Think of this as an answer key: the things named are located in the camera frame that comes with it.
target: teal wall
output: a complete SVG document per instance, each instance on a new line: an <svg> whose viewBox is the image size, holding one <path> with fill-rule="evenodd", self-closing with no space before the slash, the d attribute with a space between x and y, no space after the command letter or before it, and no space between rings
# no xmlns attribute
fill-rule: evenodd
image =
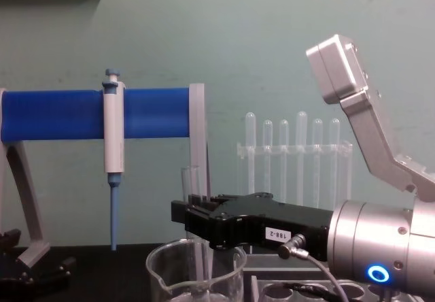
<svg viewBox="0 0 435 302"><path fill-rule="evenodd" d="M305 57L341 33L358 44L408 154L430 166L434 10L435 0L0 0L0 86L99 89L106 67L121 69L130 88L204 82L213 194L231 194L248 111L258 120L293 119L300 110L338 117L342 136L355 143L342 111L322 101ZM102 142L31 142L27 149L48 239L108 244ZM371 177L355 150L355 199L411 205L410 196ZM188 140L129 140L125 157L121 243L182 235L169 202L181 197ZM10 173L2 220L3 230L25 227Z"/></svg>

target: gray cable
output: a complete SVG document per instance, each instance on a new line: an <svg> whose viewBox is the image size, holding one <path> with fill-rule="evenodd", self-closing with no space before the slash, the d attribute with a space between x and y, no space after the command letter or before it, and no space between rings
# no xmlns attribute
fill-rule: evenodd
<svg viewBox="0 0 435 302"><path fill-rule="evenodd" d="M345 291L343 290L343 287L339 284L339 282L335 279L335 277L329 272L329 270L323 266L319 261L314 259L312 256L308 255L307 260L310 263L313 263L316 267L318 267L320 270L322 270L326 276L328 276L328 279L334 284L335 288L338 290L338 295L340 295L343 302L349 302L347 295Z"/></svg>

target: blue foam cylinder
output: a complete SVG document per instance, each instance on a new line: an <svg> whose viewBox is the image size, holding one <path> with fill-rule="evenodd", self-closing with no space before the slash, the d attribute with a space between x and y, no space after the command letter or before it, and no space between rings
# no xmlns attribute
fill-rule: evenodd
<svg viewBox="0 0 435 302"><path fill-rule="evenodd" d="M5 91L1 140L102 139L103 93ZM189 89L126 89L124 136L188 137Z"/></svg>

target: glass beaker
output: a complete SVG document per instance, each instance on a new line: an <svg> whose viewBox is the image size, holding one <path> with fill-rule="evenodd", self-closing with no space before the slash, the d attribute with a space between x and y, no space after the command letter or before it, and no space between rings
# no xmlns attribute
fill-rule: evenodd
<svg viewBox="0 0 435 302"><path fill-rule="evenodd" d="M152 251L146 260L152 301L242 302L245 252L240 248L214 251L211 269L200 273L197 266L207 264L201 258L206 251L202 239L181 239Z"/></svg>

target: label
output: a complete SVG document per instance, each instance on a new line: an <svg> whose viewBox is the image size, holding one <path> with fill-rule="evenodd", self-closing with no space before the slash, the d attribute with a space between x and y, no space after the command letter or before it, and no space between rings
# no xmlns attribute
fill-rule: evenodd
<svg viewBox="0 0 435 302"><path fill-rule="evenodd" d="M292 238L292 233L283 231L282 229L272 229L266 227L266 239L271 241L285 243Z"/></svg>

